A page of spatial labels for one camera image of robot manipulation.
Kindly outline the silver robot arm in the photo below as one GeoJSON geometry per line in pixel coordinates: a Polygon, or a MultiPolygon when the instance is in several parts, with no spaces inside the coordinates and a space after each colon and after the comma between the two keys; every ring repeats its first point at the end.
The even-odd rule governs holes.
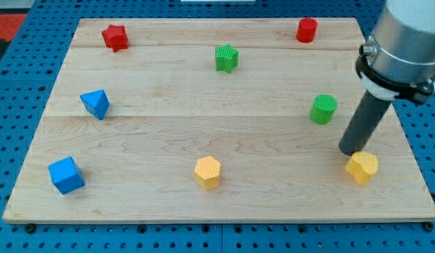
{"type": "Polygon", "coordinates": [[[386,0],[356,71],[375,98],[424,104],[435,92],[435,0],[386,0]]]}

